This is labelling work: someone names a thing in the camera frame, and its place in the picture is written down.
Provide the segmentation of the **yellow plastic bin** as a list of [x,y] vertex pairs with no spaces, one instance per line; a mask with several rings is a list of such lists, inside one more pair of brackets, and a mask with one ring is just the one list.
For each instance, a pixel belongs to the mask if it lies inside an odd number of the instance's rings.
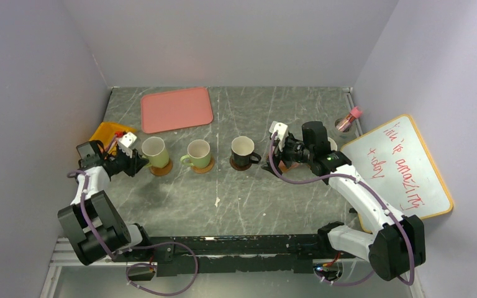
[[111,144],[111,141],[117,132],[136,133],[137,129],[116,122],[101,122],[89,141],[99,140],[104,146],[104,151],[114,154],[116,153],[116,146]]

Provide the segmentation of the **pink serving tray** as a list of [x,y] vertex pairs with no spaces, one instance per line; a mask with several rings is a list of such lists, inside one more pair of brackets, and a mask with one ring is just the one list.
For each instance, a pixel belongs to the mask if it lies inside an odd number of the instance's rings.
[[207,125],[214,118],[204,87],[148,94],[140,106],[141,127],[147,134]]

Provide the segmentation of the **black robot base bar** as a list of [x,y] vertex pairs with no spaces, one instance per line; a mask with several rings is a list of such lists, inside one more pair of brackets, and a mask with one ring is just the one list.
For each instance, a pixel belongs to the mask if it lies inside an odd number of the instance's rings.
[[275,272],[312,273],[324,263],[353,256],[327,248],[316,234],[149,237],[118,255],[116,263],[151,263],[158,277],[180,274]]

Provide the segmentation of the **aluminium rail frame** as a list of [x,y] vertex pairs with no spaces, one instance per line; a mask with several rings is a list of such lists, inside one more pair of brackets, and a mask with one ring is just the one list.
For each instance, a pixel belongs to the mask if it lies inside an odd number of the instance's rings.
[[66,238],[59,239],[53,266],[128,265],[131,281],[179,274],[292,271],[317,273],[329,282],[341,274],[340,262],[355,259],[346,248],[336,250],[326,234],[219,237],[148,237],[110,259],[104,252],[82,254]]

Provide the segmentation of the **pink mug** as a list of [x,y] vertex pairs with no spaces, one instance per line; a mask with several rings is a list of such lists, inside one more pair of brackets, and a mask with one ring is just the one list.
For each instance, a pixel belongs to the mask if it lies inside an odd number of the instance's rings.
[[278,165],[278,168],[280,169],[280,171],[282,173],[287,173],[288,171],[290,171],[292,169],[295,169],[295,168],[299,167],[300,165],[301,165],[300,163],[292,162],[289,166],[286,166],[284,161],[280,161],[279,165]]
[[330,144],[330,149],[332,151],[337,151],[338,146],[337,146],[337,143],[335,142],[335,140],[333,138],[328,137],[328,141],[329,141],[329,144]]

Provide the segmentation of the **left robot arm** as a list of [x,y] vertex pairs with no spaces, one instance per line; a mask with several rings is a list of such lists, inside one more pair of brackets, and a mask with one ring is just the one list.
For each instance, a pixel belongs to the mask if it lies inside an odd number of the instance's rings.
[[68,173],[78,183],[75,198],[58,211],[59,223],[79,261],[87,266],[105,257],[115,260],[129,252],[137,261],[147,260],[153,244],[143,227],[127,224],[106,193],[113,176],[135,176],[148,164],[134,141],[116,141],[116,152],[108,153],[102,141],[91,140],[76,147],[78,169]]

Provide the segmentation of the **green mug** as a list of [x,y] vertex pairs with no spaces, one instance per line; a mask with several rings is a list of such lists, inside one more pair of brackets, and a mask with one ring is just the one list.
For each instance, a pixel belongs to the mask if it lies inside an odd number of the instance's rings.
[[205,140],[193,140],[187,147],[187,154],[180,158],[185,166],[199,169],[209,166],[211,161],[211,147]]
[[151,167],[162,169],[170,162],[165,141],[160,137],[148,137],[142,142],[141,148]]

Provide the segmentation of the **green mug back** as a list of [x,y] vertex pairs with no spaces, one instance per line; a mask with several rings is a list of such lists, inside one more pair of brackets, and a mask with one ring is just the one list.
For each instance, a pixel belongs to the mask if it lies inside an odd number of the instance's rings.
[[142,142],[141,148],[151,167],[162,169],[170,162],[165,141],[160,137],[148,137]]

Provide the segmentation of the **whiteboard with yellow frame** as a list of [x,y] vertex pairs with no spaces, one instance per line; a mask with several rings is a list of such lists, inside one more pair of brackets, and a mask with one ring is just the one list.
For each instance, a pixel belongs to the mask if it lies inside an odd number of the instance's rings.
[[358,173],[406,216],[421,219],[453,210],[453,199],[409,115],[401,115],[345,144]]

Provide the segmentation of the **black mug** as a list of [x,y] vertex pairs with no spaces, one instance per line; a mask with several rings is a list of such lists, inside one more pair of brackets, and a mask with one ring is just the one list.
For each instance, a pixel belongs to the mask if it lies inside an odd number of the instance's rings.
[[238,166],[246,164],[259,164],[261,156],[255,152],[254,141],[246,136],[239,136],[232,140],[231,157]]

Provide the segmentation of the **woven coaster tan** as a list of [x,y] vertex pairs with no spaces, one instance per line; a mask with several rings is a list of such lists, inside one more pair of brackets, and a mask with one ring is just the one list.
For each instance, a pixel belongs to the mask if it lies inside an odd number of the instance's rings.
[[209,164],[208,164],[206,167],[204,167],[204,168],[198,168],[198,167],[196,167],[196,166],[192,166],[191,169],[192,169],[195,173],[204,174],[204,173],[210,172],[210,170],[213,169],[214,165],[215,165],[214,158],[211,157],[210,162],[209,162]]

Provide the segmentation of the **glass jar with markers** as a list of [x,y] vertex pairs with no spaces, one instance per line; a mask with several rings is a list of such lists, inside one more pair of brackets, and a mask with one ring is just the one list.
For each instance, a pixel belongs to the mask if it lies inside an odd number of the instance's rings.
[[363,114],[363,111],[358,106],[355,106],[354,108],[351,109],[351,111],[348,113],[347,116],[337,121],[337,123],[335,124],[335,128],[339,132],[348,131],[349,128],[352,126],[352,123],[358,120],[362,114]]

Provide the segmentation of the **dark brown wooden coaster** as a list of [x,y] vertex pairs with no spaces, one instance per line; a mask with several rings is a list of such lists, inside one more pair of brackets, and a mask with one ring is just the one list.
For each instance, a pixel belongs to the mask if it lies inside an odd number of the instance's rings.
[[245,166],[238,166],[235,163],[235,161],[233,160],[232,157],[229,158],[229,163],[230,163],[231,167],[236,171],[245,171],[245,170],[249,169],[252,165],[251,163],[249,163],[249,164],[246,164]]

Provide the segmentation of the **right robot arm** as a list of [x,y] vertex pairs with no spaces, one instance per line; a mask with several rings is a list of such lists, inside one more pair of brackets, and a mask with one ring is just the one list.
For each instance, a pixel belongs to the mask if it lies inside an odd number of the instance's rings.
[[296,139],[286,124],[272,122],[264,170],[284,182],[303,185],[322,181],[341,194],[357,214],[367,218],[370,233],[341,222],[317,231],[317,251],[326,258],[345,252],[366,261],[381,279],[411,286],[415,268],[425,263],[425,229],[421,219],[406,216],[381,198],[358,173],[353,162],[331,148],[321,121],[306,122]]

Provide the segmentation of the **light wooden coaster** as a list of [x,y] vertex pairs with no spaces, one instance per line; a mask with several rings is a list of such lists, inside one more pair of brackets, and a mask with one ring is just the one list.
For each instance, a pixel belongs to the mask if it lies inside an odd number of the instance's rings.
[[158,168],[155,166],[150,166],[149,170],[154,176],[165,176],[171,172],[173,168],[173,162],[169,159],[168,163],[163,168]]

